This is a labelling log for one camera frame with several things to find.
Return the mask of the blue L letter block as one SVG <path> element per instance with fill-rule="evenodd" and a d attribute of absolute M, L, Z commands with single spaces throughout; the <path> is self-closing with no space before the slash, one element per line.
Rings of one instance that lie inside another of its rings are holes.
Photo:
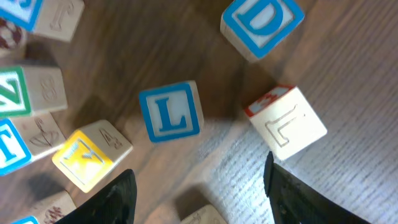
<path fill-rule="evenodd" d="M 149 139 L 165 142 L 200 134 L 204 123 L 197 84 L 193 80 L 139 93 Z"/>

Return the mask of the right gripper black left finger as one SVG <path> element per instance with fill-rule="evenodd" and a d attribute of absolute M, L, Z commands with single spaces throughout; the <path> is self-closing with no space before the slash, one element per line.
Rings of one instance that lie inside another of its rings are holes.
<path fill-rule="evenodd" d="M 136 178 L 133 170 L 126 169 L 58 223 L 133 224 L 136 202 Z"/>

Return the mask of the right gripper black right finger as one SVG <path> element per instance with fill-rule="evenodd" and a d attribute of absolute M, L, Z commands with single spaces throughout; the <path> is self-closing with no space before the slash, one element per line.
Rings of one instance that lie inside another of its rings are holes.
<path fill-rule="evenodd" d="M 264 166 L 264 190 L 276 223 L 366 223 L 327 199 L 274 162 L 269 152 Z"/>

